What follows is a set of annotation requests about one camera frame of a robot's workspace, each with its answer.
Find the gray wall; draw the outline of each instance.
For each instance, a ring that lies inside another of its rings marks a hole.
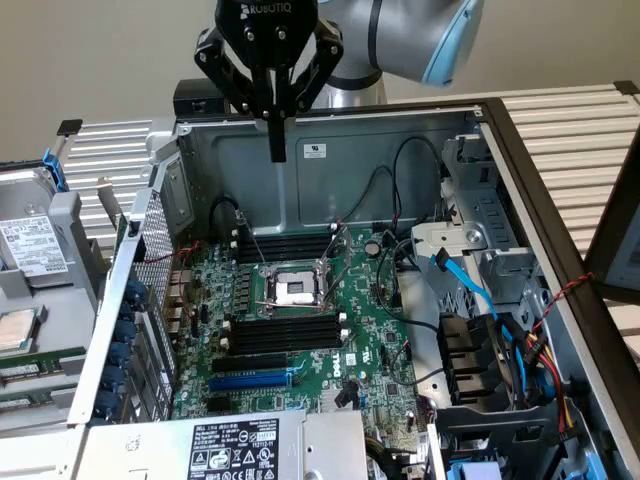
[[[467,68],[449,90],[387,77],[392,99],[640,81],[640,1],[487,0]],[[0,160],[40,156],[61,119],[168,115],[214,0],[5,1]]]

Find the robotic arm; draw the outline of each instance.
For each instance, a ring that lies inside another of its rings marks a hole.
[[[318,18],[317,0],[219,0],[215,16],[217,27],[200,36],[196,63],[238,112],[267,122],[271,160],[284,162],[285,119],[313,105],[342,57],[340,33]],[[290,71],[311,33],[316,54],[291,83]],[[225,40],[250,70],[251,79],[231,63]]]
[[[318,17],[318,2],[342,32]],[[484,0],[218,0],[217,27],[201,34],[195,61],[238,112],[267,123],[271,160],[284,162],[285,120],[308,111],[314,101],[316,107],[384,102],[384,94],[367,98],[372,88],[382,90],[382,71],[425,84],[451,83],[475,40],[483,5]],[[292,83],[291,71],[312,33],[316,53]],[[251,79],[231,63],[225,42]]]

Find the white label sticker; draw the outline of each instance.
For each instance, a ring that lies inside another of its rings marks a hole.
[[[327,144],[314,143],[304,146],[304,158],[327,158]]]
[[[0,368],[0,378],[17,377],[19,375],[29,375],[31,373],[39,373],[40,369],[37,365],[22,365],[20,367]]]
[[[26,407],[31,405],[31,401],[28,398],[21,398],[19,400],[5,400],[0,402],[0,410],[6,410],[8,408]]]
[[[25,277],[67,271],[67,263],[49,217],[5,220],[0,222],[0,230]]]

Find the black ram slot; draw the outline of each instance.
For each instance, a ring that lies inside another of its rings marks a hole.
[[[320,350],[325,348],[340,348],[342,342],[337,336],[327,339],[306,339],[299,341],[282,341],[280,343],[240,343],[232,345],[230,353],[232,355],[248,355],[252,353],[275,353],[275,352],[297,352],[302,350]]]
[[[309,260],[320,258],[331,243],[329,234],[259,237],[256,239],[265,260],[268,262],[286,260]],[[259,262],[260,255],[251,238],[240,239],[238,261],[240,263]]]
[[[230,343],[235,355],[338,348],[342,344],[335,314],[236,322]]]
[[[263,246],[269,247],[273,245],[282,245],[282,246],[297,246],[297,245],[324,245],[325,248],[331,243],[331,235],[322,234],[322,235],[289,235],[289,236],[277,236],[277,237],[257,237],[258,245],[260,248]],[[247,238],[246,235],[240,240],[241,245],[251,246],[253,245],[253,240],[251,238]]]
[[[305,251],[293,251],[285,249],[283,252],[265,253],[263,252],[266,262],[288,262],[293,260],[314,260],[320,258],[324,253],[323,250],[305,250]],[[240,251],[238,256],[238,262],[241,264],[247,263],[261,263],[262,258],[257,250],[253,252]]]
[[[304,330],[296,329],[293,327],[277,327],[274,329],[265,329],[265,330],[257,330],[257,331],[240,331],[240,332],[232,332],[231,338],[233,340],[242,340],[247,338],[257,338],[257,339],[271,339],[278,338],[278,336],[290,336],[290,337],[314,337],[316,335],[330,335],[339,333],[340,329],[336,325],[327,325],[327,326],[310,326]]]
[[[337,325],[335,315],[317,315],[311,317],[281,317],[269,320],[255,320],[251,322],[235,322],[232,326],[234,331],[259,330],[264,328],[275,328],[292,325],[304,330],[310,325]]]

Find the computer monitor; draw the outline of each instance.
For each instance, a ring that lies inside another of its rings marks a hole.
[[[585,258],[602,296],[640,304],[640,128]]]

